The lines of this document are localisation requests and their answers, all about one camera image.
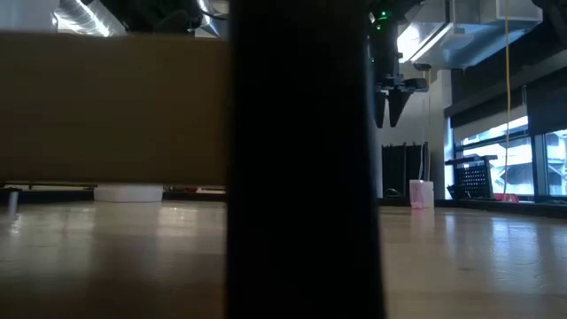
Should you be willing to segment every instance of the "ceiling duct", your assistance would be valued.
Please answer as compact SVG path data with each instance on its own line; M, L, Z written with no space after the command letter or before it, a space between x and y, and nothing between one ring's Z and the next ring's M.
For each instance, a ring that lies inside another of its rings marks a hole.
M229 31L228 1L197 0L201 11L208 13L203 17L201 29L214 37L226 38Z
M466 68L505 46L506 0L426 0L400 32L400 62ZM532 0L509 1L509 42L543 21Z
M99 1L61 0L55 10L59 28L83 35L125 35L124 26Z

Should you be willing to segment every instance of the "robotic arm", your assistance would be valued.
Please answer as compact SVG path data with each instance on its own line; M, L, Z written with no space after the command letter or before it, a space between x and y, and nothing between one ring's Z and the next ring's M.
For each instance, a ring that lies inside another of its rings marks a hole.
M385 101L390 108L390 125L398 124L409 97L429 88L423 78L405 80L400 74L398 24L404 14L421 0L373 0L369 5L369 54L375 80L376 125L383 127Z

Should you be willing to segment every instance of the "brown cardboard panel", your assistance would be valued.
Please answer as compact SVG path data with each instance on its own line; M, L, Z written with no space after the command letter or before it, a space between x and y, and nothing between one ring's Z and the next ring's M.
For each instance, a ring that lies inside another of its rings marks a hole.
M224 184L219 40L0 34L0 181Z

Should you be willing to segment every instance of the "white plastic bin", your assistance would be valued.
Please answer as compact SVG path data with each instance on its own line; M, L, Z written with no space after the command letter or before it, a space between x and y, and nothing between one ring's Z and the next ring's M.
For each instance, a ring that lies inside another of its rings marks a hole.
M433 182L410 180L409 201L415 209L433 208Z

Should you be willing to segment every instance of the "white container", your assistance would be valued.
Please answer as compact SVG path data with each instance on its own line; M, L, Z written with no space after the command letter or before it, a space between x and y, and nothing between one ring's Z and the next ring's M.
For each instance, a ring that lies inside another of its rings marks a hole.
M163 185L100 184L95 189L95 200L113 203L160 202Z
M410 180L409 201L415 209L433 208L433 182Z

